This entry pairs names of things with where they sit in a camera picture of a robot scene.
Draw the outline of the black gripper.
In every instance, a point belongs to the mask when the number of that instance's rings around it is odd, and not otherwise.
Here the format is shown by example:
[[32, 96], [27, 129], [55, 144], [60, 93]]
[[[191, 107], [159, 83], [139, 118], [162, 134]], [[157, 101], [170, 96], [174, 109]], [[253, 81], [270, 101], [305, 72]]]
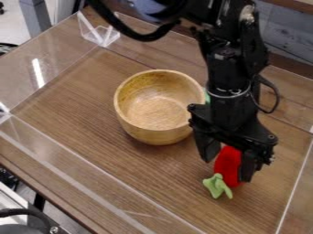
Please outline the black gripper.
[[260, 93], [211, 96], [210, 104], [191, 103], [187, 111], [202, 160], [209, 163], [217, 157], [222, 144], [233, 146], [242, 153], [240, 181], [250, 182], [262, 166], [272, 164], [277, 146], [277, 136], [258, 119], [258, 112], [264, 111]]

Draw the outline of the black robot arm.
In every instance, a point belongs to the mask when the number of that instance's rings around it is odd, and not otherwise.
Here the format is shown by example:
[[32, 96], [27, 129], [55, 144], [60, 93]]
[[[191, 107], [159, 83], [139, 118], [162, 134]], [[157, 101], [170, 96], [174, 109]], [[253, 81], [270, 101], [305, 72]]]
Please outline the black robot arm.
[[99, 16], [127, 37], [151, 42], [162, 38], [183, 20], [206, 61], [206, 94], [210, 102], [190, 104], [190, 126], [205, 162], [217, 161], [231, 148], [225, 172], [233, 183], [252, 180], [254, 173], [272, 163], [277, 136], [258, 120], [270, 113], [260, 104], [269, 52], [260, 31], [260, 12], [253, 0], [122, 0], [141, 17], [159, 27], [147, 34], [134, 31], [115, 16], [106, 0], [88, 0]]

